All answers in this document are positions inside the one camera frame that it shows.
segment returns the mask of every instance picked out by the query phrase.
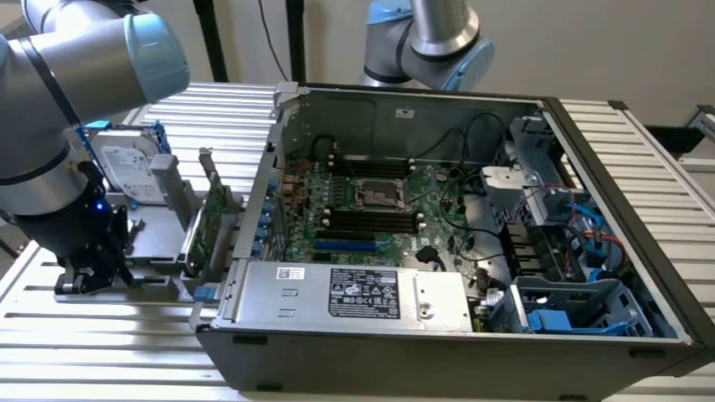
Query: white wall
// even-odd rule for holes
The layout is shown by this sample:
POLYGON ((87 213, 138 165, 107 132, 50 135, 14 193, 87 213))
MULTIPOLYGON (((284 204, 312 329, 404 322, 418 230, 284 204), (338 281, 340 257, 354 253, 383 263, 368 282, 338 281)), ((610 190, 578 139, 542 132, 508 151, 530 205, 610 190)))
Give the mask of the white wall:
MULTIPOLYGON (((230 78, 280 80, 258 0, 215 0, 230 78)), ((715 104, 715 0, 468 0, 496 42, 478 90, 629 103, 653 124, 679 124, 715 104)), ((308 79, 354 84, 362 73, 370 0, 306 0, 308 79)), ((191 0, 151 0, 190 57, 194 80, 211 80, 191 0)), ((268 28, 290 74, 284 0, 264 0, 268 28)))
MULTIPOLYGON (((308 78, 354 83, 368 0, 307 0, 308 78)), ((478 90, 623 100, 679 124, 715 103, 713 0, 470 0, 496 57, 478 90)))

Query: aluminum extrusion table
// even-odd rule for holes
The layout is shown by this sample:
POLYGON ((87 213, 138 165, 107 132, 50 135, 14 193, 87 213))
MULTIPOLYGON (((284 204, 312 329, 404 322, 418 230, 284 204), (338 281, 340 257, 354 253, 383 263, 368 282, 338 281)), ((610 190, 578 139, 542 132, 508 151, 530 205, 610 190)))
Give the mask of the aluminum extrusion table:
MULTIPOLYGON (((715 222, 698 186, 627 111, 564 100, 618 185, 715 318, 715 222)), ((208 182, 196 160, 214 147, 223 182, 247 196, 272 123, 272 87, 194 84, 127 123, 160 120, 196 190, 208 182)), ((62 268, 31 243, 0 280, 0 400, 406 400, 239 393, 224 385, 190 330, 191 305, 151 300, 56 303, 62 268)), ((215 310, 204 309, 208 318, 215 310)), ((711 402, 715 364, 675 379, 646 379, 610 402, 711 402)))

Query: cable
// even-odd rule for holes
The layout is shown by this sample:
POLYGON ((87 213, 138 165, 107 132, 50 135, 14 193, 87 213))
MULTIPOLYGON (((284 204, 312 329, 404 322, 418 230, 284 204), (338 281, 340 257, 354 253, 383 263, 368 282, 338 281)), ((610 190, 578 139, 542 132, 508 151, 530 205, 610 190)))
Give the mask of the cable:
POLYGON ((488 111, 484 113, 479 113, 476 116, 471 118, 470 124, 467 124, 467 128, 464 130, 464 138, 470 136, 471 126, 474 125, 475 121, 483 117, 491 117, 499 122, 499 125, 502 126, 502 143, 506 144, 506 136, 507 136, 508 130, 506 128, 504 121, 502 120, 502 117, 499 117, 498 115, 495 115, 494 113, 488 111))
MULTIPOLYGON (((470 174, 467 176, 464 176, 463 180, 466 182, 470 181, 471 178, 475 178, 479 176, 479 173, 474 173, 474 174, 470 174)), ((455 183, 458 183, 458 180, 454 180, 446 187, 444 187, 444 191, 439 197, 439 203, 442 205, 442 202, 443 202, 443 199, 444 199, 444 196, 447 195, 447 193, 450 192, 452 186, 455 185, 455 183)), ((444 220, 444 222, 447 222, 447 224, 452 227, 452 228, 456 228, 456 229, 460 229, 460 230, 470 230, 470 231, 474 231, 474 232, 482 232, 482 233, 487 233, 490 235, 492 235, 494 237, 496 237, 499 240, 502 240, 502 238, 499 237, 499 234, 496 232, 492 232, 491 230, 487 230, 487 229, 480 229, 480 228, 471 228, 470 226, 463 226, 460 224, 455 224, 448 218, 447 218, 447 215, 444 214, 444 211, 443 209, 440 208, 439 209, 439 215, 442 217, 442 219, 444 220)))
POLYGON ((462 138, 464 140, 464 142, 463 142, 463 150, 462 150, 462 154, 464 156, 464 153, 468 152, 468 149, 467 149, 467 136, 464 135, 462 130, 459 130, 458 128, 451 128, 450 130, 447 130, 447 132, 443 134, 443 136, 439 138, 439 140, 436 140, 435 145, 432 145, 430 148, 427 148, 426 151, 423 151, 423 152, 420 152, 419 154, 415 155, 415 159, 420 159, 430 152, 435 151, 436 147, 439 147, 439 144, 443 143, 443 141, 447 139, 447 137, 450 136, 451 133, 455 133, 459 136, 462 136, 462 138))
MULTIPOLYGON (((583 232, 583 235, 590 239, 592 239, 595 237, 595 234, 594 234, 594 232, 591 230, 586 230, 583 232)), ((621 262, 618 263, 618 267, 617 267, 617 269, 621 270, 623 268, 623 266, 626 265, 626 246, 623 245, 623 242, 614 236, 610 236, 607 234, 606 235, 602 234, 602 238, 606 241, 614 243, 618 246, 618 248, 621 249, 621 251, 622 251, 622 259, 621 259, 621 262)))
POLYGON ((456 255, 459 255, 459 257, 463 259, 463 260, 467 260, 467 261, 471 261, 471 262, 480 262, 480 261, 487 261, 487 260, 491 260, 492 258, 496 258, 496 257, 506 257, 506 254, 504 253, 499 253, 499 254, 495 254, 495 255, 490 255, 488 257, 484 257, 484 258, 470 258, 470 257, 464 257, 464 254, 462 254, 462 249, 464 247, 464 243, 467 243, 467 240, 463 240, 462 243, 459 243, 459 246, 458 246, 458 251, 455 252, 456 255))
POLYGON ((271 49, 272 59, 276 60, 276 66, 279 67, 280 75, 283 75, 283 79, 288 81, 288 76, 286 75, 286 72, 283 71, 283 66, 280 65, 279 57, 276 55, 276 50, 272 48, 271 31, 268 30, 268 24, 266 23, 266 12, 264 12, 263 0, 258 0, 258 7, 260 8, 260 21, 264 24, 266 38, 268 39, 268 48, 271 49))

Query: green circuit board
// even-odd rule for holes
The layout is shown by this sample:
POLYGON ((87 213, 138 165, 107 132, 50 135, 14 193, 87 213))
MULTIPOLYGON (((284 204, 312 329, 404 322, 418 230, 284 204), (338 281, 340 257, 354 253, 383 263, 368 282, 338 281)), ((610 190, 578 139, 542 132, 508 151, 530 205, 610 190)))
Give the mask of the green circuit board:
MULTIPOLYGON (((427 224, 414 234, 375 233, 375 240, 379 247, 376 253, 331 252, 331 263, 344 265, 403 266, 404 261, 410 260, 414 254, 427 245, 435 247, 440 255, 447 254, 448 238, 454 235, 459 244, 464 233, 462 230, 452 228, 442 219, 439 211, 440 196, 450 182, 440 183, 436 180, 436 172, 442 172, 443 170, 443 167, 439 166, 422 165, 403 179, 403 199, 406 204, 403 208, 398 209, 396 206, 375 201, 370 205, 364 205, 363 208, 359 208, 355 202, 356 181, 364 179, 376 187, 380 187, 384 183, 384 187, 388 188, 390 184, 395 183, 395 180, 332 176, 320 165, 304 170, 296 170, 294 168, 295 178, 296 181, 300 181, 300 185, 296 185, 292 201, 287 205, 287 210, 291 211, 288 213, 288 226, 291 230, 286 247, 286 261, 328 262, 314 260, 314 253, 316 252, 314 242, 316 241, 316 232, 324 229, 320 218, 324 208, 328 205, 335 210, 343 211, 419 212, 424 214, 424 223, 427 224)), ((452 214, 448 214, 448 217, 455 224, 467 225, 464 215, 454 214, 459 194, 459 191, 454 188, 444 196, 447 199, 454 200, 455 203, 451 209, 452 214)))

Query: warning label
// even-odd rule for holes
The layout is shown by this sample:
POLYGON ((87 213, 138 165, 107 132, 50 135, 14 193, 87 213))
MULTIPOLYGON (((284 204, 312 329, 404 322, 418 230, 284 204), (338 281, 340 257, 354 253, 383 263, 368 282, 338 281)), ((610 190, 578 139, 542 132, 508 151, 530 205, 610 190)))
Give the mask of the warning label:
POLYGON ((398 273, 331 269, 327 312, 334 317, 400 319, 398 273))

